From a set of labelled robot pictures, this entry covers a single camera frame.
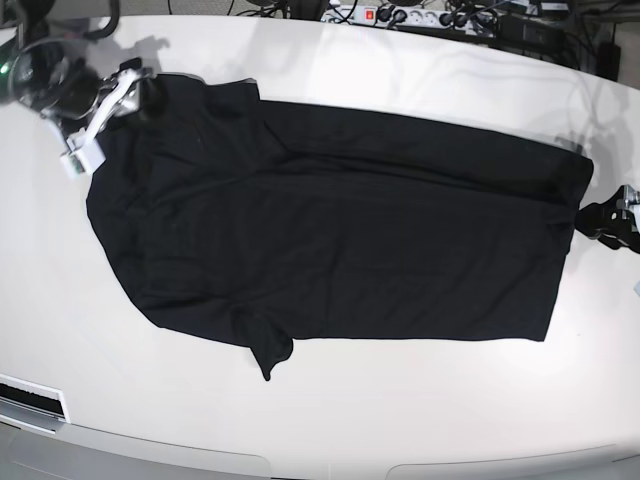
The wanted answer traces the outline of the white power strip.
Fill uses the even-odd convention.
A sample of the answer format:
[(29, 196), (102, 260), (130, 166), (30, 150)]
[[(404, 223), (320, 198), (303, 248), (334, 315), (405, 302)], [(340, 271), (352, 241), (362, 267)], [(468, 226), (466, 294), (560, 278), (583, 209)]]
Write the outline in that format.
[(469, 37), (494, 37), (498, 30), (498, 14), (486, 7), (467, 4), (433, 10), (422, 5), (380, 6), (333, 5), (321, 22), (364, 26), (378, 29), (416, 31), (425, 34), (461, 34)]

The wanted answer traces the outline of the white slotted box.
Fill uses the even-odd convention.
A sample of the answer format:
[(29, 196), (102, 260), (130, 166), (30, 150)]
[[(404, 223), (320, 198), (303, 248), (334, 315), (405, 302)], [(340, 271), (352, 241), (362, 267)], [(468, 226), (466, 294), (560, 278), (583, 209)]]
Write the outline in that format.
[(1, 421), (51, 435), (71, 424), (60, 389), (5, 374), (1, 375)]

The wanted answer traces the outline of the black power supply box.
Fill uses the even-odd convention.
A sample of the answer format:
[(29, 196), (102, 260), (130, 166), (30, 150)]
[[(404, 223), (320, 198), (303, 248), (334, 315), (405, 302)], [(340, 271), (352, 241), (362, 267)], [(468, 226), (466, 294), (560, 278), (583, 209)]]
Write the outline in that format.
[(500, 18), (498, 38), (502, 42), (525, 50), (554, 52), (566, 45), (563, 30), (513, 15)]

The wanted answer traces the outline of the black t-shirt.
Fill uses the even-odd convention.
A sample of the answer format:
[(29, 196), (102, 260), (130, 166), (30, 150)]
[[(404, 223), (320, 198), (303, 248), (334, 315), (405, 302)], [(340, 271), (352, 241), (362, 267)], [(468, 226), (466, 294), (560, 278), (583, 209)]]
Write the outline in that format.
[(161, 75), (158, 112), (99, 135), (87, 215), (155, 326), (298, 340), (543, 341), (594, 166), (490, 130), (268, 101)]

